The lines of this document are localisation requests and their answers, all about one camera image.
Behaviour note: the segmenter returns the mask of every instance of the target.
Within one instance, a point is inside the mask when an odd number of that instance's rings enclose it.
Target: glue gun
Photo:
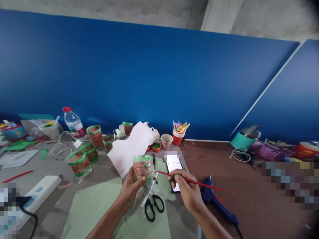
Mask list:
[[[204,184],[212,186],[211,176],[204,180]],[[223,218],[231,225],[238,227],[238,218],[236,215],[231,214],[216,198],[212,189],[202,187],[202,199],[205,204],[212,204],[214,208],[223,216]]]

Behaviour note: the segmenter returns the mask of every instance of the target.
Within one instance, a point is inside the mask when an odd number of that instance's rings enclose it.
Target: power strip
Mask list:
[[[28,212],[35,213],[44,201],[50,196],[54,189],[61,183],[59,176],[45,176],[26,196],[32,197],[24,209]],[[26,224],[31,216],[20,210],[20,229]]]

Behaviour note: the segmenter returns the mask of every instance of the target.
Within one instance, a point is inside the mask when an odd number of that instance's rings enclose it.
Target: water bottle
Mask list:
[[[75,139],[86,140],[87,134],[81,123],[79,116],[74,113],[71,107],[64,107],[64,121],[69,127],[71,134]]]

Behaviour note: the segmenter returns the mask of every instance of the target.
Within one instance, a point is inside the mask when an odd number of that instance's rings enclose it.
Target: black scissors handle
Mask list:
[[[160,213],[164,212],[164,202],[163,202],[163,200],[162,200],[159,196],[157,196],[157,195],[152,195],[152,198],[153,198],[153,201],[154,201],[154,206],[157,208],[157,210],[158,210]],[[159,208],[159,205],[157,204],[156,199],[159,199],[159,200],[161,201],[162,206],[163,206],[162,209]],[[152,217],[152,218],[150,218],[150,217],[148,216],[148,214],[147,214],[147,207],[148,207],[148,206],[150,206],[150,208],[151,208],[151,211],[152,211],[152,214],[153,214],[153,217]],[[149,199],[146,200],[145,209],[144,209],[144,210],[145,210],[145,216],[146,216],[147,220],[149,220],[150,222],[154,222],[154,221],[155,221],[154,206],[152,205],[152,203],[151,203],[151,201],[150,201]]]

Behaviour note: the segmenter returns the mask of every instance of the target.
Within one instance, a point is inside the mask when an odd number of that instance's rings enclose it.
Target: phone screen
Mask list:
[[[179,158],[169,157],[169,155],[167,156],[166,165],[167,165],[167,169],[168,169],[169,172],[171,172],[171,171],[173,171],[175,169],[183,169]],[[173,189],[173,191],[174,192],[179,192],[180,191],[178,183],[176,183],[176,187]]]

